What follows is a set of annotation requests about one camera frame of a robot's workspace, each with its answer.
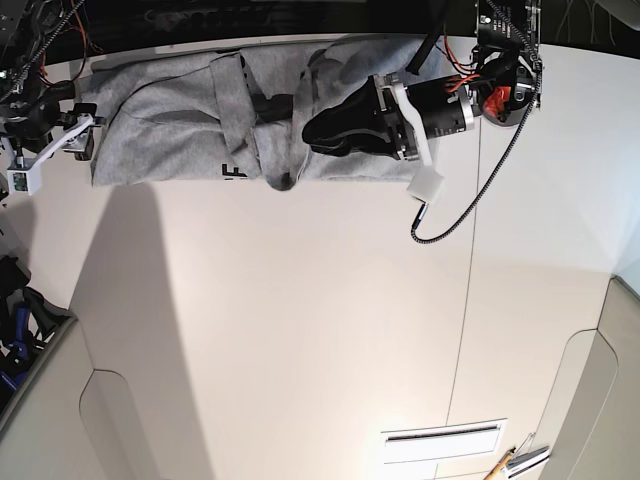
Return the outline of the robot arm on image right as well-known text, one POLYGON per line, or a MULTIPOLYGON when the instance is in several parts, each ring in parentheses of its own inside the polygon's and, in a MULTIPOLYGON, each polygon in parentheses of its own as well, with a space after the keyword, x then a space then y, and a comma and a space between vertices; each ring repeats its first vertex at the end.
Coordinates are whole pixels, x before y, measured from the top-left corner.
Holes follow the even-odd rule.
POLYGON ((478 117, 519 124, 540 99, 540 13, 537 1, 477 2, 469 62, 443 44, 454 69, 449 76, 406 85, 396 73, 371 75, 341 104, 315 115, 303 141, 336 157, 358 151, 427 163, 431 140, 470 130, 478 117))

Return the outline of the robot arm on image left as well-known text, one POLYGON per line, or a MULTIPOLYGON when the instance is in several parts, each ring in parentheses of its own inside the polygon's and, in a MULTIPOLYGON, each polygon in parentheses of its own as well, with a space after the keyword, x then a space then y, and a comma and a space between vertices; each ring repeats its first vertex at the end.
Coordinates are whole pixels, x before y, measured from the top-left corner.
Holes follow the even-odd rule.
POLYGON ((91 159, 93 129, 103 123, 94 103, 76 103, 66 112, 60 103, 77 98, 80 74, 52 82, 46 78, 46 51, 67 31, 82 40, 82 61, 91 45, 79 10, 81 1, 3 1, 1 3, 1 141, 17 156, 42 153, 57 127, 69 133, 84 118, 89 124, 62 142, 79 161, 91 159))

